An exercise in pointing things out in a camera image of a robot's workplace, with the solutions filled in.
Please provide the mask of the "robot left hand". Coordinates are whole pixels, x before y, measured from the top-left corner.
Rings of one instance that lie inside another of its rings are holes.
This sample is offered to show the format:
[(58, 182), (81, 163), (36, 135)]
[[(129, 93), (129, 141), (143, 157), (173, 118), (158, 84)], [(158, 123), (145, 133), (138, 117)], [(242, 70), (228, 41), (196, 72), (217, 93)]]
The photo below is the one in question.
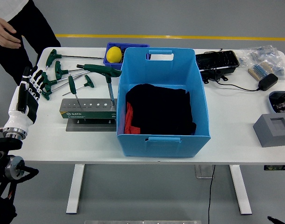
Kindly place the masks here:
[(3, 136), (20, 140), (27, 136), (29, 127), (36, 121), (39, 99), (45, 86), (43, 81), (43, 71), (37, 66), (25, 68), (10, 103)]

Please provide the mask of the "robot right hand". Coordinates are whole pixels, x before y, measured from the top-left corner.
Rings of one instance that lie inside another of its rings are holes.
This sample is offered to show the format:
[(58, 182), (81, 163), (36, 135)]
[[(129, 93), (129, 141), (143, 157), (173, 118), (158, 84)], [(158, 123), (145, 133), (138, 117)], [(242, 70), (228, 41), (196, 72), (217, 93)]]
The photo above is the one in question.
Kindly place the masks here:
[(285, 222), (271, 216), (268, 216), (267, 219), (273, 224), (285, 224)]

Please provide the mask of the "person's right hand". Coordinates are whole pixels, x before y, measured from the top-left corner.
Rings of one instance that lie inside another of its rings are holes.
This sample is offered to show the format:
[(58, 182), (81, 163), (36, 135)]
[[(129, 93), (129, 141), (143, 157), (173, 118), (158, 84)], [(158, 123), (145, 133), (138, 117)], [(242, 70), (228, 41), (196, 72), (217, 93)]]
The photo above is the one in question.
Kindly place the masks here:
[(14, 37), (16, 30), (4, 19), (0, 18), (0, 46), (9, 49), (21, 47), (21, 40)]

